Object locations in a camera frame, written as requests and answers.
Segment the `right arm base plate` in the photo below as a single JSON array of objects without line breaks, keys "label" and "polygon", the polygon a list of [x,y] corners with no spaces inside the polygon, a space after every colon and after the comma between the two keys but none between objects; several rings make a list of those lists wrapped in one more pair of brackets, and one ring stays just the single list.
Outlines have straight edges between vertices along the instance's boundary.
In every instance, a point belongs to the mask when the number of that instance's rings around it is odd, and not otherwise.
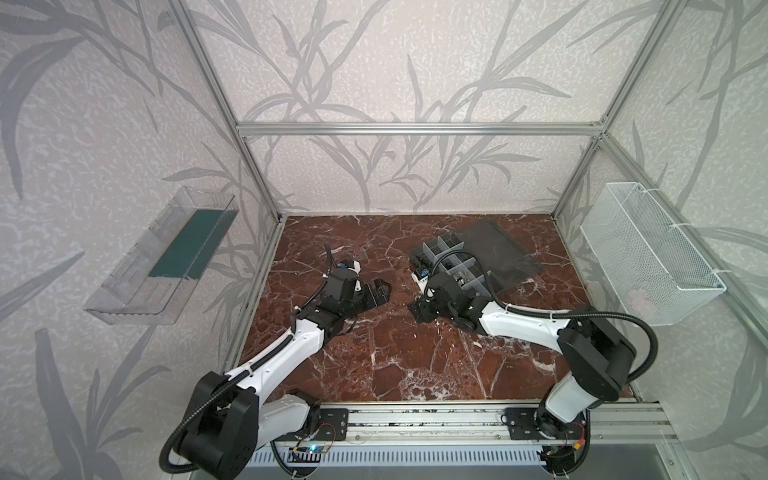
[{"label": "right arm base plate", "polygon": [[588,425],[584,412],[574,420],[564,422],[543,408],[533,407],[506,408],[501,421],[507,427],[511,440],[530,441],[577,441],[583,437]]}]

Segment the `grey plastic organizer box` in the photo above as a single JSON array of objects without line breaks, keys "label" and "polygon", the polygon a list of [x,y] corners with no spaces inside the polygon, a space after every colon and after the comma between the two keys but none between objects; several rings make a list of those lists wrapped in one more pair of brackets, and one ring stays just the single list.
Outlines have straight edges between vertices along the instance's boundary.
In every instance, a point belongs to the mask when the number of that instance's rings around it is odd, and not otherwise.
[{"label": "grey plastic organizer box", "polygon": [[450,274],[464,291],[484,297],[503,296],[543,271],[532,254],[489,219],[429,239],[409,252],[418,282],[429,277],[437,260],[438,270]]}]

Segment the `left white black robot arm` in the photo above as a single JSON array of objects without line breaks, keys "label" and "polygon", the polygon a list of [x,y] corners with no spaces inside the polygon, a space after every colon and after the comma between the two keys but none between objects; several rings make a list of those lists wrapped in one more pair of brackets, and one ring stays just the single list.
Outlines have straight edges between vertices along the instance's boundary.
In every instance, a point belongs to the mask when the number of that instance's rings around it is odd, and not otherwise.
[{"label": "left white black robot arm", "polygon": [[253,453],[278,438],[318,429],[319,402],[305,393],[273,391],[305,360],[343,334],[350,319],[389,302],[390,283],[365,282],[358,262],[339,264],[326,255],[318,289],[293,308],[290,325],[260,353],[225,372],[209,372],[195,385],[180,424],[161,447],[158,464],[170,475],[203,470],[234,479]]}]

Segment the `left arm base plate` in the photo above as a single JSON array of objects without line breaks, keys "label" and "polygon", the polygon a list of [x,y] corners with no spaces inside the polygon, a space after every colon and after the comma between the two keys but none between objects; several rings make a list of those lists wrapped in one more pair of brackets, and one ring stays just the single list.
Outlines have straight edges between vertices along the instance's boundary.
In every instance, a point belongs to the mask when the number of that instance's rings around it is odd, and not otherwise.
[{"label": "left arm base plate", "polygon": [[325,408],[311,410],[301,436],[319,441],[344,441],[349,427],[350,411],[346,408]]}]

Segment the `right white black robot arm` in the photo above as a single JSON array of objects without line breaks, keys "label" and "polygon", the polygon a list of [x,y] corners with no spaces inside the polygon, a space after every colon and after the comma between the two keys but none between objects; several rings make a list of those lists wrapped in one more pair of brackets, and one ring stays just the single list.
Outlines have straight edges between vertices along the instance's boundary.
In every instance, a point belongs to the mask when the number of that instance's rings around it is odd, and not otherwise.
[{"label": "right white black robot arm", "polygon": [[535,427],[543,436],[552,438],[591,408],[618,400],[654,364],[659,341],[644,320],[589,305],[573,310],[514,305],[499,298],[490,276],[470,251],[444,252],[431,267],[413,273],[420,295],[409,309],[419,323],[443,318],[468,333],[521,340],[559,353],[569,371],[536,410]]}]

